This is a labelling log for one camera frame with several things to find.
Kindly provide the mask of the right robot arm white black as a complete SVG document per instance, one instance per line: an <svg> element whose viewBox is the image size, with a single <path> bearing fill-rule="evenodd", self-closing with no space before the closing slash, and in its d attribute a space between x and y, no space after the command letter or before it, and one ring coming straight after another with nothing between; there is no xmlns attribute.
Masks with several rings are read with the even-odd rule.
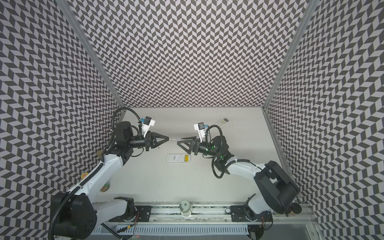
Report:
<svg viewBox="0 0 384 240"><path fill-rule="evenodd" d="M222 179L228 174L256 183L260 193L249 197L243 206L248 220L256 221L268 211L286 216L290 214L291 205L299 194L294 180L275 161L258 164L230 153L227 140L219 126L199 130L198 137L183 138L177 145L188 154L210 156L211 168L217 179Z"/></svg>

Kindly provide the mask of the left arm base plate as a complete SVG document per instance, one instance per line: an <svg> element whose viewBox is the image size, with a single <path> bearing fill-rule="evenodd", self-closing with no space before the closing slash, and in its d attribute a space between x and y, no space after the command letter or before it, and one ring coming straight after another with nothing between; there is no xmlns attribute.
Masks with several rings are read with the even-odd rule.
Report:
<svg viewBox="0 0 384 240"><path fill-rule="evenodd" d="M109 223L147 223L150 221L152 206L136 206L132 216L119 216L109 220Z"/></svg>

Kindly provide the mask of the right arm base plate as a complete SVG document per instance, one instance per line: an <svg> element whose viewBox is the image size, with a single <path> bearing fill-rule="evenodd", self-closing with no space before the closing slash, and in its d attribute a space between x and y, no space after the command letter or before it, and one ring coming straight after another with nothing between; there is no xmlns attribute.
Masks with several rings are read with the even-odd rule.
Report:
<svg viewBox="0 0 384 240"><path fill-rule="evenodd" d="M249 207L232 205L230 206L232 222L272 222L273 218L267 211L261 214L254 213Z"/></svg>

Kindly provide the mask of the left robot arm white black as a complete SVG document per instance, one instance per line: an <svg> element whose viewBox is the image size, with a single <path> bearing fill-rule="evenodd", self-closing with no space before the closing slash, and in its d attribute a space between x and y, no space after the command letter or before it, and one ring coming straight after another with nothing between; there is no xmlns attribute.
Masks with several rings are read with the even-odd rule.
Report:
<svg viewBox="0 0 384 240"><path fill-rule="evenodd" d="M151 117L140 118L132 109L122 107L112 116L112 136L101 153L99 164L67 192L51 198L48 239L66 237L84 240L99 225L114 218L136 221L134 199L116 197L94 206L93 202L107 181L133 157L134 149L149 151L169 138L149 130L155 124Z"/></svg>

